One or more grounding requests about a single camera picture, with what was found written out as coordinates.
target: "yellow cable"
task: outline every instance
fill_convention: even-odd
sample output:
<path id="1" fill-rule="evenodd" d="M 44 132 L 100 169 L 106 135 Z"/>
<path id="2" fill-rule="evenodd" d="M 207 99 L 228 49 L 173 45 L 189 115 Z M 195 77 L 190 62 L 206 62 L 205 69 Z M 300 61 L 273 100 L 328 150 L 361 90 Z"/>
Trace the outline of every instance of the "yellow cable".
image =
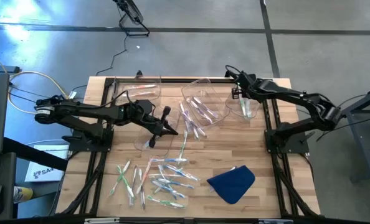
<path id="1" fill-rule="evenodd" d="M 55 82 L 54 79 L 52 79 L 51 77 L 49 77 L 48 75 L 46 74 L 43 74 L 41 72 L 34 72 L 34 71 L 24 71 L 24 72 L 19 72 L 19 73 L 16 73 L 16 74 L 13 74 L 11 75 L 10 77 L 10 80 L 12 81 L 15 77 L 19 76 L 19 75 L 23 75 L 23 74 L 37 74 L 37 75 L 41 75 L 43 77 L 46 77 L 48 78 L 49 80 L 51 80 L 55 85 L 56 87 L 62 92 L 62 94 L 65 96 L 66 99 L 68 99 L 69 97 L 66 95 L 66 93 L 63 91 L 62 87 L 60 87 L 60 85 Z"/>
<path id="2" fill-rule="evenodd" d="M 5 73 L 8 73 L 5 69 L 5 66 L 0 62 L 0 65 L 2 67 L 2 69 L 4 70 Z M 16 73 L 16 74 L 13 74 L 9 77 L 9 81 L 12 81 L 15 77 L 19 76 L 19 75 L 22 75 L 22 74 L 28 74 L 28 73 L 33 73 L 33 74 L 37 74 L 37 75 L 41 75 L 43 77 L 46 77 L 48 78 L 49 80 L 51 80 L 57 87 L 58 89 L 62 92 L 62 94 L 65 96 L 66 99 L 68 99 L 69 97 L 66 95 L 66 93 L 63 91 L 63 89 L 59 86 L 59 84 L 57 82 L 55 82 L 54 79 L 52 79 L 51 77 L 49 77 L 48 75 L 46 74 L 43 74 L 41 72 L 33 72 L 33 71 L 24 71 L 24 72 L 19 72 L 19 73 Z M 31 112 L 31 111 L 25 111 L 25 110 L 22 110 L 20 108 L 18 108 L 11 100 L 11 90 L 12 88 L 10 88 L 8 90 L 8 102 L 17 110 L 23 112 L 23 113 L 28 113 L 28 114 L 36 114 L 35 112 Z"/>

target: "metal bracket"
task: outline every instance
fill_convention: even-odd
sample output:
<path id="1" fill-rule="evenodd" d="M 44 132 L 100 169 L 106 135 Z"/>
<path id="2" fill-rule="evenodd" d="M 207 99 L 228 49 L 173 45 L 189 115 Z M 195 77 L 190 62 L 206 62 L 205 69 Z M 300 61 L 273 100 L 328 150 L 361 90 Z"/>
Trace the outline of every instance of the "metal bracket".
<path id="1" fill-rule="evenodd" d="M 307 153 L 309 152 L 306 140 L 310 135 L 306 136 L 305 133 L 298 133 L 290 136 L 284 146 L 278 146 L 273 141 L 275 130 L 265 130 L 265 145 L 267 146 L 268 153 Z"/>
<path id="2" fill-rule="evenodd" d="M 99 144 L 87 139 L 84 133 L 74 130 L 73 136 L 63 136 L 70 143 L 69 150 L 73 152 L 109 152 L 113 142 L 113 129 L 103 130 L 103 139 Z"/>

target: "metal stand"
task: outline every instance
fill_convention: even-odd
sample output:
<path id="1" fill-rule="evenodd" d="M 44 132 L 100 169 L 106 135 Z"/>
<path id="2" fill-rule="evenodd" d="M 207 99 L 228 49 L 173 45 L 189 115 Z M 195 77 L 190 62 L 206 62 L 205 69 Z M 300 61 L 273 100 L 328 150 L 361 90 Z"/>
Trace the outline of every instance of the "metal stand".
<path id="1" fill-rule="evenodd" d="M 107 101 L 108 87 L 114 82 L 134 82 L 134 80 L 129 79 L 120 79 L 120 78 L 107 78 L 105 81 L 105 89 L 102 96 L 102 104 Z M 192 79 L 164 79 L 163 83 L 190 83 L 194 80 Z M 211 79 L 212 83 L 232 83 L 232 80 L 223 80 L 223 79 Z M 276 100 L 272 100 L 275 122 L 278 125 L 281 124 L 279 111 Z M 270 113 L 268 110 L 267 100 L 263 101 L 263 110 L 265 115 L 265 124 L 267 125 L 267 131 L 272 129 Z M 16 219 L 10 220 L 9 223 L 266 223 L 266 224 L 278 224 L 278 223 L 304 223 L 304 224 L 318 224 L 318 223 L 364 223 L 356 222 L 350 220 L 338 220 L 332 218 L 325 218 L 324 216 L 317 215 L 314 213 L 308 205 L 302 200 L 300 195 L 297 193 L 292 184 L 292 178 L 290 175 L 290 167 L 288 163 L 288 158 L 285 153 L 281 153 L 281 149 L 277 149 L 276 153 L 270 153 L 273 164 L 273 173 L 275 179 L 275 185 L 277 188 L 277 196 L 279 202 L 279 209 L 281 218 L 278 219 L 256 219 L 256 218 L 164 218 L 164 217 L 110 217 L 110 218 L 97 218 L 97 208 L 99 203 L 100 189 L 102 186 L 103 179 L 103 170 L 105 169 L 105 162 L 107 158 L 107 152 L 101 152 L 100 161 L 95 169 L 94 163 L 95 158 L 98 152 L 91 152 L 90 163 L 88 165 L 87 171 L 87 180 L 84 188 L 80 191 L 76 199 L 70 204 L 69 208 L 65 212 L 56 214 L 51 217 L 33 217 L 26 219 Z M 283 158 L 283 169 L 281 168 L 278 160 L 278 154 L 282 154 Z M 87 207 L 88 191 L 92 184 L 97 181 L 95 186 L 95 195 L 93 198 L 93 205 L 89 213 L 85 213 L 85 208 Z M 282 183 L 287 188 L 291 207 L 292 214 L 289 214 L 285 207 L 285 199 L 283 196 Z M 78 205 L 81 203 L 80 212 L 77 215 L 74 215 Z M 304 216 L 298 214 L 297 210 L 300 210 L 304 213 Z"/>
<path id="2" fill-rule="evenodd" d="M 342 114 L 343 116 L 347 117 L 349 124 L 353 124 L 355 122 L 358 122 L 358 120 L 355 119 L 354 114 L 370 114 L 370 110 L 364 110 L 368 106 L 370 106 L 370 93 L 368 93 L 364 98 L 358 100 L 351 106 L 345 108 L 342 111 Z M 353 133 L 355 143 L 358 149 L 363 152 L 366 164 L 368 166 L 368 171 L 366 171 L 364 174 L 354 175 L 350 177 L 350 181 L 355 183 L 361 180 L 370 179 L 370 148 L 364 147 L 365 140 L 363 138 L 363 135 L 358 130 L 357 126 L 351 125 L 350 128 Z"/>

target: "white cable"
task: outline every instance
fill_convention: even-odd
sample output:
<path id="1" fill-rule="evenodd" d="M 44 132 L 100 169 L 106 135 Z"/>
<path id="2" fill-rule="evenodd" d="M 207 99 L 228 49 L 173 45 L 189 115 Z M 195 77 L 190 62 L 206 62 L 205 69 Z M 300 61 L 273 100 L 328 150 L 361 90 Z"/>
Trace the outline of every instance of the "white cable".
<path id="1" fill-rule="evenodd" d="M 63 139 L 41 140 L 41 141 L 30 142 L 29 144 L 26 144 L 26 146 L 30 146 L 31 144 L 37 144 L 37 143 L 42 143 L 42 142 L 51 142 L 51 141 L 65 141 L 65 140 L 63 140 Z"/>
<path id="2" fill-rule="evenodd" d="M 2 67 L 2 69 L 4 70 L 4 72 L 5 73 L 8 73 L 7 72 L 7 70 L 5 69 L 5 66 L 0 62 L 0 66 Z M 46 78 L 48 78 L 49 80 L 51 80 L 57 87 L 58 87 L 58 89 L 62 92 L 62 94 L 64 95 L 64 97 L 66 98 L 66 99 L 68 99 L 69 97 L 67 96 L 67 94 L 63 91 L 63 89 L 59 86 L 59 84 L 57 83 L 57 82 L 55 82 L 55 80 L 53 79 L 53 78 L 51 78 L 51 77 L 49 77 L 48 75 L 46 75 L 46 74 L 43 74 L 43 73 L 41 73 L 41 72 L 34 72 L 34 71 L 24 71 L 24 72 L 19 72 L 19 73 L 17 73 L 17 74 L 13 74 L 13 75 L 11 75 L 10 77 L 9 77 L 9 81 L 12 81 L 14 78 L 16 78 L 17 76 L 19 76 L 19 75 L 22 75 L 22 74 L 29 74 L 29 73 L 32 73 L 32 74 L 37 74 L 37 75 L 41 75 L 41 76 L 43 76 L 43 77 L 46 77 Z M 36 114 L 36 112 L 31 112 L 31 111 L 25 111 L 25 110 L 22 110 L 22 109 L 20 109 L 20 108 L 18 108 L 13 102 L 12 102 L 12 100 L 11 100 L 11 90 L 12 90 L 12 88 L 10 88 L 9 90 L 8 90 L 8 102 L 15 108 L 15 109 L 17 109 L 17 110 L 19 110 L 19 111 L 21 111 L 21 112 L 23 112 L 23 113 L 28 113 L 28 114 Z"/>

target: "black metal frame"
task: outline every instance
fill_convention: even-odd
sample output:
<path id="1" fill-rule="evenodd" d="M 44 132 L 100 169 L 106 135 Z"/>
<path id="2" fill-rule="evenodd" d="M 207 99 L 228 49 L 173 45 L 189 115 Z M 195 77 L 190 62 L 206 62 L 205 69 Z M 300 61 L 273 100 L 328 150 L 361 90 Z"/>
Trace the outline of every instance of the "black metal frame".
<path id="1" fill-rule="evenodd" d="M 362 99 L 348 106 L 342 111 L 342 115 L 347 117 L 348 123 L 357 123 L 358 120 L 355 119 L 354 114 L 370 114 L 370 110 L 364 110 L 370 106 L 370 92 Z M 351 132 L 353 134 L 354 141 L 358 149 L 363 153 L 368 171 L 363 174 L 353 175 L 350 177 L 350 181 L 353 183 L 359 182 L 361 180 L 370 179 L 370 149 L 364 147 L 364 138 L 360 133 L 356 125 L 351 125 Z"/>
<path id="2" fill-rule="evenodd" d="M 103 90 L 103 96 L 101 104 L 106 103 L 107 95 L 109 86 L 111 86 L 116 80 L 118 83 L 127 83 L 127 82 L 142 82 L 142 79 L 125 79 L 125 78 L 106 78 L 105 86 Z M 195 81 L 196 79 L 192 78 L 162 78 L 162 83 L 190 83 Z M 231 79 L 214 79 L 211 78 L 211 83 L 232 83 Z M 280 124 L 280 115 L 278 110 L 277 101 L 275 99 L 272 100 L 272 106 L 274 111 L 274 118 L 275 123 L 278 126 Z M 263 111 L 265 115 L 265 124 L 267 126 L 267 131 L 272 129 L 271 120 L 270 120 L 270 112 L 268 108 L 267 100 L 263 101 Z M 282 155 L 283 160 L 283 169 L 280 167 L 278 154 Z M 147 222 L 175 222 L 175 223 L 257 223 L 258 221 L 264 221 L 264 223 L 286 223 L 286 222 L 293 222 L 293 223 L 365 223 L 365 222 L 356 222 L 351 220 L 338 220 L 332 218 L 325 218 L 323 216 L 315 214 L 313 211 L 310 210 L 308 205 L 304 203 L 300 195 L 294 189 L 292 184 L 292 178 L 290 174 L 290 167 L 288 163 L 288 157 L 285 153 L 282 153 L 278 150 L 278 153 L 270 153 L 272 158 L 273 164 L 273 174 L 275 178 L 275 185 L 277 189 L 277 196 L 278 196 L 278 203 L 281 218 L 277 219 L 256 219 L 256 218 L 151 218 L 151 217 L 120 217 L 114 218 L 120 223 L 147 223 Z M 35 217 L 35 218 L 26 218 L 26 219 L 17 219 L 17 220 L 10 220 L 10 223 L 61 223 L 62 220 L 65 220 L 65 223 L 81 223 L 83 224 L 85 219 L 88 218 L 97 218 L 97 209 L 100 197 L 100 189 L 102 187 L 102 180 L 103 180 L 103 170 L 105 168 L 105 162 L 107 158 L 107 152 L 101 152 L 100 160 L 97 165 L 97 168 L 93 170 L 95 166 L 95 158 L 97 156 L 97 152 L 91 152 L 90 161 L 88 164 L 87 176 L 85 181 L 85 186 L 79 193 L 81 196 L 81 200 L 77 200 L 72 202 L 68 209 L 65 210 L 63 213 L 56 214 L 51 217 Z M 92 207 L 89 213 L 85 212 L 87 207 L 87 199 L 88 199 L 88 191 L 94 181 L 97 181 L 95 187 L 95 194 L 93 196 Z M 287 188 L 290 203 L 291 203 L 291 210 L 292 214 L 288 213 L 285 206 L 285 200 L 283 196 L 282 190 L 282 183 Z M 74 214 L 74 211 L 80 205 L 79 214 Z M 298 208 L 304 213 L 305 216 L 300 216 L 298 214 Z"/>

